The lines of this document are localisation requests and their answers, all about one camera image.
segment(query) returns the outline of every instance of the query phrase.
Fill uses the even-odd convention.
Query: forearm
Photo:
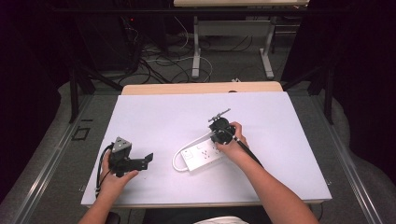
[[[306,204],[247,154],[234,162],[245,173],[273,223],[318,223]]]
[[[113,203],[114,199],[109,197],[101,197],[99,194],[99,197],[78,224],[105,223]]]

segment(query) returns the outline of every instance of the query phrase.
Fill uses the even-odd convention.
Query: power outlet
[[[224,153],[216,148],[210,138],[192,147],[184,148],[180,153],[190,171],[194,171],[224,157]]]

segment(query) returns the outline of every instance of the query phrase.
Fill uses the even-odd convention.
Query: black cable
[[[111,143],[110,145],[108,145],[108,146],[103,150],[102,155],[100,156],[99,165],[98,165],[98,172],[97,172],[97,175],[96,175],[96,189],[95,189],[95,196],[96,196],[96,197],[98,196],[99,191],[100,191],[100,185],[101,185],[101,182],[100,182],[100,173],[101,173],[101,170],[102,170],[102,161],[103,161],[103,157],[105,156],[107,150],[108,150],[108,149],[111,149],[111,148],[113,148],[113,147],[114,147],[114,143]]]
[[[318,221],[320,221],[323,217],[323,203],[320,204],[320,215],[318,217]]]
[[[236,137],[234,134],[228,132],[227,130],[220,128],[219,126],[216,126],[217,128],[221,129],[222,131],[224,131],[225,133],[227,133],[228,135],[230,135],[233,140],[236,141],[236,143],[238,143],[238,145],[245,150],[245,152],[250,156],[251,159],[253,159],[255,162],[257,162],[261,167],[262,163],[259,161],[259,159],[257,159],[257,157],[253,154],[253,152],[250,150],[250,148],[248,148],[242,141],[241,139],[239,139],[238,137]]]

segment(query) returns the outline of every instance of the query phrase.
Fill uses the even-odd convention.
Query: floor
[[[177,52],[177,55],[159,55],[156,48],[151,45],[147,45],[143,52],[143,58],[150,67],[168,80],[173,82],[185,82],[186,80],[224,82],[236,78],[241,81],[267,80],[259,56],[259,48],[262,46],[261,38],[249,36],[205,37],[202,41],[202,57],[204,59],[201,60],[201,68],[203,70],[198,79],[189,78],[192,64],[191,41],[186,41],[186,38],[182,35],[169,36],[169,38],[177,42],[170,48],[172,52]],[[281,78],[292,42],[293,35],[276,37],[275,52],[270,54],[270,61],[276,75],[275,80]],[[173,61],[166,61],[167,58],[172,58]],[[112,71],[104,73],[104,75],[121,85],[140,84],[145,82],[148,77],[148,83],[158,83],[159,80],[163,80],[154,73],[149,75],[147,69],[147,66],[141,66],[133,74]],[[120,94],[99,81],[94,81],[94,84],[97,88],[95,95],[80,95],[81,113],[77,121],[71,124],[68,123],[71,115],[69,86],[65,84],[59,89],[63,98],[55,120],[25,171],[0,206],[0,216],[5,223],[53,223],[55,220],[57,223],[70,223],[76,222],[86,211],[86,208],[82,208],[78,204],[82,191],[85,190],[83,183],[86,180],[79,179],[78,176],[87,176],[91,173],[92,157],[95,157],[95,150],[100,146],[101,137],[106,131],[106,123],[111,116],[117,95]],[[371,180],[358,175],[358,172],[354,169],[355,163],[351,159],[353,155],[347,153],[348,127],[342,107],[334,101],[332,112],[335,123],[333,126],[323,125],[325,120],[320,113],[317,113],[321,109],[322,98],[320,96],[309,97],[304,91],[305,88],[306,83],[296,86],[290,90],[290,97],[293,98],[293,103],[296,110],[299,111],[301,120],[305,120],[303,126],[306,133],[309,133],[307,137],[317,139],[316,134],[318,134],[319,127],[329,137],[332,136],[329,141],[336,145],[330,146],[335,148],[332,153],[336,159],[328,161],[325,159],[328,158],[328,155],[326,155],[323,157],[324,159],[317,158],[317,160],[323,163],[324,170],[329,175],[340,174],[337,172],[346,174],[342,178],[340,177],[339,181],[337,178],[332,178],[330,188],[338,189],[332,191],[332,193],[341,192],[339,189],[349,186],[346,190],[347,197],[340,199],[334,194],[333,196],[337,200],[333,200],[332,203],[325,203],[325,208],[314,206],[314,212],[318,217],[323,216],[322,223],[364,223],[365,221],[368,223],[388,223],[388,220],[391,220],[392,217],[384,215],[384,221],[382,221],[375,208],[380,207],[381,210],[383,209],[382,214],[387,214],[388,212],[385,212],[386,208],[384,207],[393,208],[394,204],[384,205],[378,202],[376,203],[377,206],[373,206],[371,197],[368,197],[365,192],[372,185],[368,185],[369,188],[365,188],[364,185],[361,186],[362,180]],[[307,112],[308,109],[317,112],[314,115],[310,111]],[[89,138],[85,142],[73,141],[73,138],[76,138],[76,131],[84,127],[91,128]],[[314,144],[311,146],[312,148],[322,148],[325,145],[320,141],[313,141],[312,143]],[[80,151],[82,148],[87,150],[86,154],[78,154],[78,150]],[[70,177],[70,174],[74,174],[76,178]],[[387,188],[390,192],[393,192],[391,187]],[[349,217],[348,209],[353,210]],[[116,210],[116,212],[122,217],[121,223],[141,223],[145,214],[145,210],[121,209]]]

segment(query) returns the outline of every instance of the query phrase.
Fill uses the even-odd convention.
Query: person's right hand
[[[247,139],[244,135],[242,135],[242,125],[235,121],[230,123],[230,125],[235,127],[235,136],[239,138],[241,142],[245,144],[245,146],[248,147]],[[216,143],[216,147],[218,150],[224,152],[224,154],[226,154],[230,160],[235,163],[237,163],[239,159],[245,158],[245,155],[248,155],[235,140],[232,140],[227,145]]]

